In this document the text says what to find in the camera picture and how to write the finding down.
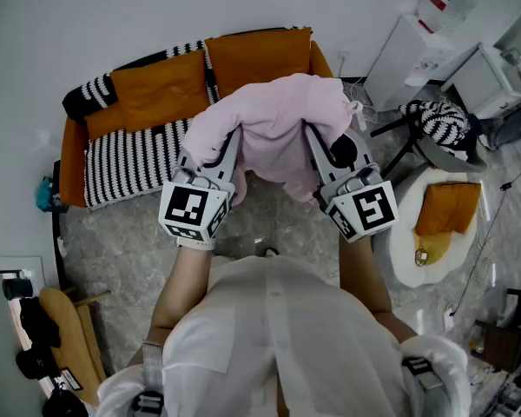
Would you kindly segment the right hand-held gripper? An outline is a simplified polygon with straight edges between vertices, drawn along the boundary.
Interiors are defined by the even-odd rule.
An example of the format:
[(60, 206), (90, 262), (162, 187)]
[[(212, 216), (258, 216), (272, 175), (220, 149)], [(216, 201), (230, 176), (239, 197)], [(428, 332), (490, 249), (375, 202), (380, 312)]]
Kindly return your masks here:
[(399, 220), (392, 184), (385, 181), (365, 139), (353, 129), (328, 147), (312, 124), (304, 137), (320, 184), (316, 200), (347, 242), (375, 235)]

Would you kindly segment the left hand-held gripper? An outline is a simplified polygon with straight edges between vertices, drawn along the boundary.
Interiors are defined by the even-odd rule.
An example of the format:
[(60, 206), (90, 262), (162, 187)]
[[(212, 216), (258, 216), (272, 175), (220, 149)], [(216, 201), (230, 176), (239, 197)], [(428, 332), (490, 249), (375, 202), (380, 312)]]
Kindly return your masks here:
[(230, 210), (232, 183), (241, 148), (242, 127), (223, 143), (218, 162), (199, 167), (184, 148), (172, 179), (162, 187), (158, 222), (176, 245), (199, 250), (215, 247), (215, 233)]

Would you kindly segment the pink garment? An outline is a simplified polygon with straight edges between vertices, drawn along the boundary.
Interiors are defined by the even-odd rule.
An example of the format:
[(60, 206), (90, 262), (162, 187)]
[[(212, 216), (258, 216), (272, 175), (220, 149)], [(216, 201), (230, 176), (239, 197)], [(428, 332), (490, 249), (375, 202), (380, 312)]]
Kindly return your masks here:
[(282, 185), (297, 202), (310, 202), (319, 183), (302, 125), (316, 127), (326, 146), (350, 126), (363, 106), (351, 101), (338, 78), (296, 73), (269, 83), (251, 83), (195, 116), (181, 143), (195, 164), (217, 160), (227, 136), (242, 129), (232, 182), (234, 203), (247, 193), (248, 171)]

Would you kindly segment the person's left forearm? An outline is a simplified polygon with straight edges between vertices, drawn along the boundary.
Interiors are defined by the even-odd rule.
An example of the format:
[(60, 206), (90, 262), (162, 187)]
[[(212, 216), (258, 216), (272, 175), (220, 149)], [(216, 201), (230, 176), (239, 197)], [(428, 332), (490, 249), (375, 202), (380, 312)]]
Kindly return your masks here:
[(163, 348), (175, 326), (196, 307), (208, 291), (213, 253), (181, 247), (159, 295), (145, 339)]

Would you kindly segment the person's right forearm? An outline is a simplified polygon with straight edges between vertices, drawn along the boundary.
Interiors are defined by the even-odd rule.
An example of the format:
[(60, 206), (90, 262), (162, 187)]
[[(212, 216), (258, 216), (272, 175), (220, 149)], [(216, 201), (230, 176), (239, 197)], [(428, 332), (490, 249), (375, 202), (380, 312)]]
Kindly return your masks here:
[(347, 242), (339, 241), (340, 288), (355, 296), (399, 343), (417, 333), (392, 311), (392, 301), (373, 257), (369, 236)]

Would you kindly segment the white round pouf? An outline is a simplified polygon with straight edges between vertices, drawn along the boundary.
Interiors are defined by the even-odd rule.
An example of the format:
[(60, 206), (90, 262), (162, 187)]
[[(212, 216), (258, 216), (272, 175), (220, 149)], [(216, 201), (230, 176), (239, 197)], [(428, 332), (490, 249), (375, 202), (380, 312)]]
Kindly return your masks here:
[(477, 218), (473, 217), (464, 234), (454, 232), (445, 254), (433, 264), (419, 266), (415, 261), (416, 239), (413, 234), (426, 188), (439, 182), (467, 182), (465, 173), (448, 173), (419, 165), (394, 188), (399, 210), (399, 221), (374, 236), (373, 251), (385, 279), (394, 287), (416, 288), (435, 284), (450, 272), (461, 267), (477, 232)]

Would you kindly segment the black white striped throw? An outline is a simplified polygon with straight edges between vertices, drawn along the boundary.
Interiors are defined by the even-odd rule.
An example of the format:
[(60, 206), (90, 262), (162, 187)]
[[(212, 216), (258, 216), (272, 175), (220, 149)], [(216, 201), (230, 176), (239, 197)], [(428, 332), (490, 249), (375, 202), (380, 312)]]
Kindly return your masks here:
[(468, 149), (471, 126), (463, 110), (455, 104), (413, 100), (399, 106), (416, 129), (430, 136), (438, 146), (448, 149)]

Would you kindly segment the orange pouf cushion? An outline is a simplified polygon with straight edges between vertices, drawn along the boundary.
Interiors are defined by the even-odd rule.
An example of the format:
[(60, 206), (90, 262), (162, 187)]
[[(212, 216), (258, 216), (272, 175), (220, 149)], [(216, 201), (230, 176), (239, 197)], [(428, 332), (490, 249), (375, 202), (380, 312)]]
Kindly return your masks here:
[(429, 185), (415, 226), (416, 234), (464, 234), (476, 213), (480, 194), (480, 183), (441, 182)]

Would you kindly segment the yellow cloth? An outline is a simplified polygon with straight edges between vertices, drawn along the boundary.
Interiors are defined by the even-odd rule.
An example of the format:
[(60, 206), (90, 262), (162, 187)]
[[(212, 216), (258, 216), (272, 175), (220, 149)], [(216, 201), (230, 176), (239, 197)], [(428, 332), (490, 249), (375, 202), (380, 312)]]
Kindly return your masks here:
[(435, 235), (418, 235), (413, 232), (415, 254), (414, 261), (417, 266), (424, 267), (439, 261), (450, 247), (451, 232)]

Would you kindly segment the white side table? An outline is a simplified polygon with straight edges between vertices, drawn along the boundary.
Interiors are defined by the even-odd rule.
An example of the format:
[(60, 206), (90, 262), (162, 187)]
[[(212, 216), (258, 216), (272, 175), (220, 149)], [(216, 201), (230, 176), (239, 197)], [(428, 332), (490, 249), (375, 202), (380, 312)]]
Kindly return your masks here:
[(465, 110), (478, 119), (507, 116), (521, 103), (521, 76), (501, 51), (480, 43), (471, 57), (442, 85), (455, 89)]

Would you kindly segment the teal bag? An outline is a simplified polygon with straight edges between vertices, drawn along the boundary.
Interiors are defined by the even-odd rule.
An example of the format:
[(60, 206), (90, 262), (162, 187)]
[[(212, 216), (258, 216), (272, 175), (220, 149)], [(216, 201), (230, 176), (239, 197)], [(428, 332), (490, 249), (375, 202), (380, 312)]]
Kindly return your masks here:
[(68, 205), (60, 199), (59, 184), (51, 177), (44, 176), (35, 193), (36, 206), (43, 212), (63, 214)]

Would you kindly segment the person's white shirt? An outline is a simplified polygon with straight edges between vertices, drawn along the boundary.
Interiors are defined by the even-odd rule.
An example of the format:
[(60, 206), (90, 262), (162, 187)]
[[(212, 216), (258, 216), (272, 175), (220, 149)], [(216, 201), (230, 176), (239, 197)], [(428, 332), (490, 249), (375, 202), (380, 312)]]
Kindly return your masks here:
[(399, 343), (353, 295), (297, 261), (218, 267), (162, 348), (161, 417), (468, 417), (465, 352)]

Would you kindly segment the wooden stool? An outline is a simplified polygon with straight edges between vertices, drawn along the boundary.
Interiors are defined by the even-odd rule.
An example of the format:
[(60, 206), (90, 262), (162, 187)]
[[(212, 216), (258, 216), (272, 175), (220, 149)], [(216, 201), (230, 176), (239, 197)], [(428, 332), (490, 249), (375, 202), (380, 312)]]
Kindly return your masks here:
[(43, 288), (39, 302), (58, 326), (60, 346), (51, 349), (66, 385), (82, 402), (96, 407), (97, 391), (106, 380), (89, 305), (109, 295), (105, 291), (83, 300), (72, 301), (69, 288)]

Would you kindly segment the dark wooden table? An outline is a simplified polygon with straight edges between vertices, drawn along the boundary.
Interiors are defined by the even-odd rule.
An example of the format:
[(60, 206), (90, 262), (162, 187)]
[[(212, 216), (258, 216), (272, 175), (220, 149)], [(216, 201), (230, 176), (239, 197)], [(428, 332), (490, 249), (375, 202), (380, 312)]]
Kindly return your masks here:
[(475, 320), (484, 339), (471, 346), (470, 354), (496, 369), (513, 373), (521, 364), (521, 289), (509, 288), (507, 294), (517, 297), (513, 316), (502, 326)]

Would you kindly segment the black bag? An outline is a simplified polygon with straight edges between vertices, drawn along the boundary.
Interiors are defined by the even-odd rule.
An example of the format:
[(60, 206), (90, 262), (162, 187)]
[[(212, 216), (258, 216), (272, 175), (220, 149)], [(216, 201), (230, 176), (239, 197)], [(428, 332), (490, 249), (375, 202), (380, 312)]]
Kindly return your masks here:
[(30, 380), (60, 376), (52, 348), (61, 346), (59, 327), (48, 316), (37, 297), (20, 300), (20, 322), (30, 339), (30, 348), (16, 355), (16, 365)]

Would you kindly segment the black frame chair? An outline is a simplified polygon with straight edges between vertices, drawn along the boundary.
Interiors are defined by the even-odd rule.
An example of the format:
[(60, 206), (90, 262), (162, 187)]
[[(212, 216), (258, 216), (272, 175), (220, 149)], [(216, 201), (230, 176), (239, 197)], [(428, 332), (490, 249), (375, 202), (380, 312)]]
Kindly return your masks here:
[(387, 131), (403, 126), (406, 126), (409, 132), (406, 144), (401, 148), (386, 168), (381, 171), (381, 174), (383, 176), (390, 174), (392, 169), (407, 153), (418, 153), (419, 156), (426, 159), (426, 161), (434, 168), (442, 169), (449, 173), (485, 172), (487, 165), (477, 152), (478, 136), (482, 133), (479, 119), (474, 115), (467, 115), (466, 113), (465, 115), (471, 126), (471, 142), (468, 149), (455, 150), (438, 146), (430, 136), (419, 132), (412, 121), (402, 114), (400, 119), (372, 131), (370, 133), (370, 136), (372, 137), (380, 136)]

